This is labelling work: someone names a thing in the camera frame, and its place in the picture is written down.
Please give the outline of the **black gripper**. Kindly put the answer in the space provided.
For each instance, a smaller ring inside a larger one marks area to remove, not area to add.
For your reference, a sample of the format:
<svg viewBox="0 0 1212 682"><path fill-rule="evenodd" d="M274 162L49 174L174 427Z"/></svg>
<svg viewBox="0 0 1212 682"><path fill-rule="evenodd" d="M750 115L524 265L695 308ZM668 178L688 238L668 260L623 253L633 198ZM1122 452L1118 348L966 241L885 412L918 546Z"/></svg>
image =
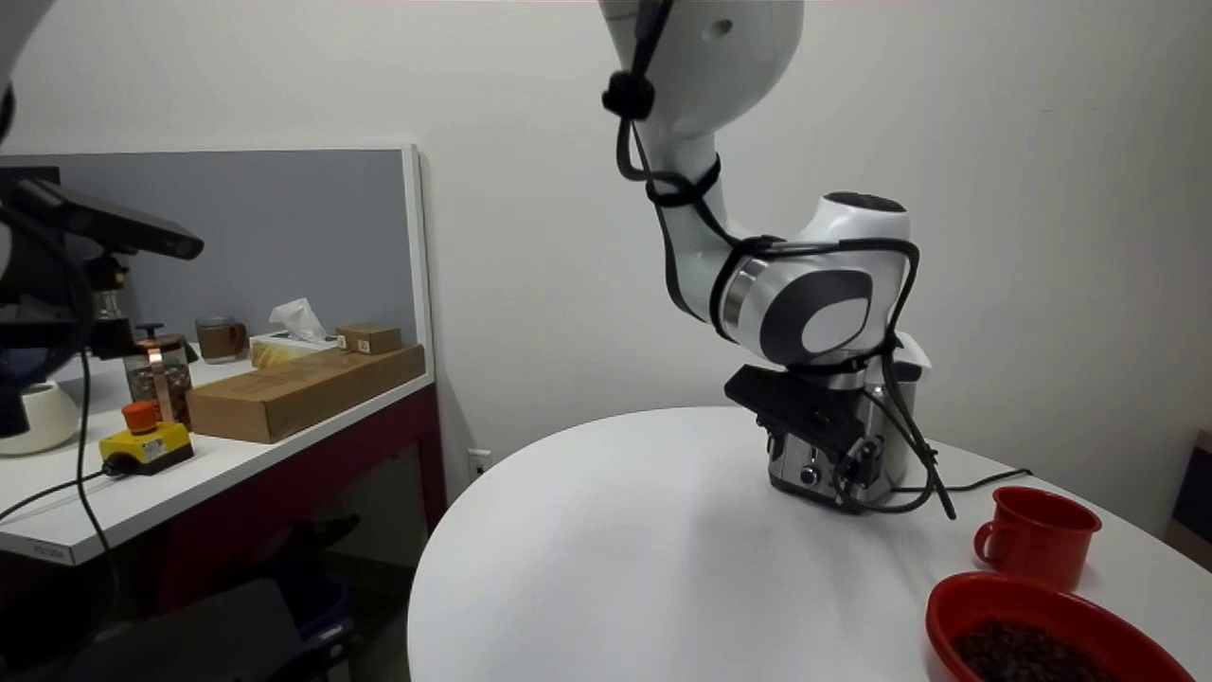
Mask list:
<svg viewBox="0 0 1212 682"><path fill-rule="evenodd" d="M738 366L723 395L750 409L779 447L799 441L843 459L858 442L881 442L881 427L858 392L832 392L801 370Z"/></svg>

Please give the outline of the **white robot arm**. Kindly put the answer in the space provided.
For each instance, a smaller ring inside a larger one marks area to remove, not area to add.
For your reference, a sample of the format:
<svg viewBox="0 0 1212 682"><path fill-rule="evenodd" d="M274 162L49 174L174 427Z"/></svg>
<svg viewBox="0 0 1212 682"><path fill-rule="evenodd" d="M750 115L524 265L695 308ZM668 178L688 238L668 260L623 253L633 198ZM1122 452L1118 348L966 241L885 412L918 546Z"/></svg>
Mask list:
<svg viewBox="0 0 1212 682"><path fill-rule="evenodd" d="M820 192L799 230L727 211L719 134L788 72L801 0L599 0L617 51L601 106L613 162L654 210L668 294L723 342L775 363L772 383L863 370L896 335L918 276L909 211Z"/></svg>

